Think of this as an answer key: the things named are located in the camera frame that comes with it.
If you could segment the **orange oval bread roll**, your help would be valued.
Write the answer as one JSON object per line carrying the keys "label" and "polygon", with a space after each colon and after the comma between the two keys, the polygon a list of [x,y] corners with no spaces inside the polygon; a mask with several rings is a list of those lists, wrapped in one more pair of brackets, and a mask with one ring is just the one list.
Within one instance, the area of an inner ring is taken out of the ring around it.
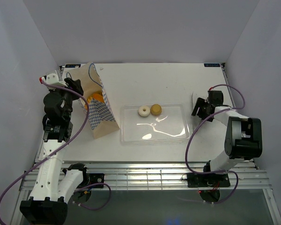
{"label": "orange oval bread roll", "polygon": [[92,93],[88,98],[87,98],[87,104],[84,105],[84,108],[87,110],[87,105],[89,105],[91,103],[91,100],[97,100],[99,102],[104,103],[104,98],[103,98],[103,94],[101,91],[96,91],[94,93]]}

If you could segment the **paper bread bag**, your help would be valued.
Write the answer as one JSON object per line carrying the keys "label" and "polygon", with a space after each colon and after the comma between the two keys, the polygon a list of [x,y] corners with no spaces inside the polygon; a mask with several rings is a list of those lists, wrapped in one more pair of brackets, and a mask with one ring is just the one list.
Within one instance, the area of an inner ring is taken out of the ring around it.
{"label": "paper bread bag", "polygon": [[89,111],[88,123],[95,139],[119,130],[119,125],[112,112],[102,79],[94,63],[81,64],[80,68],[64,68],[63,77],[72,78],[73,80],[79,79],[84,91],[83,97],[86,100],[92,93],[96,91],[102,92],[104,103],[92,99],[91,103],[87,105],[87,110],[84,108],[87,101],[84,102],[81,98],[78,100],[84,113]]}

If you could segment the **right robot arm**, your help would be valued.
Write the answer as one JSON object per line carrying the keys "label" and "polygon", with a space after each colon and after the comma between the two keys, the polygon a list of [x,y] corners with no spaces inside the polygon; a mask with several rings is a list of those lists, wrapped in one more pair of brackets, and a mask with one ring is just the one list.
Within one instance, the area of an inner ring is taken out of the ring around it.
{"label": "right robot arm", "polygon": [[224,150],[204,166],[202,180],[207,186],[219,181],[237,164],[258,158],[262,154],[261,120],[239,114],[229,105],[223,104],[223,93],[209,90],[207,98],[192,95],[192,116],[212,122],[217,120],[226,126]]}

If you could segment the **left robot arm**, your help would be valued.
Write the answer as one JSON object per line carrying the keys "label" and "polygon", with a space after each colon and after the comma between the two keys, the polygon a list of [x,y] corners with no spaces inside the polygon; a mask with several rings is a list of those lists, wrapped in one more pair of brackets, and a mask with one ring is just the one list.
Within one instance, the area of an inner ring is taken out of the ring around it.
{"label": "left robot arm", "polygon": [[83,164],[71,165],[59,180],[66,146],[70,143],[73,125],[73,101],[84,94],[81,81],[66,78],[49,84],[44,97],[43,155],[33,190],[20,204],[20,212],[32,225],[62,225],[67,217],[67,204],[78,187],[90,182]]}

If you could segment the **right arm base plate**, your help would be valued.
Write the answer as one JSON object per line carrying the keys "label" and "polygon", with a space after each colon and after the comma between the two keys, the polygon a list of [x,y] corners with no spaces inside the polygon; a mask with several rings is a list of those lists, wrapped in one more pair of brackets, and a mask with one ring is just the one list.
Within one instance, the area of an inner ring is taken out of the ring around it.
{"label": "right arm base plate", "polygon": [[230,187],[227,174],[197,174],[189,172],[182,176],[182,180],[187,182],[189,188]]}

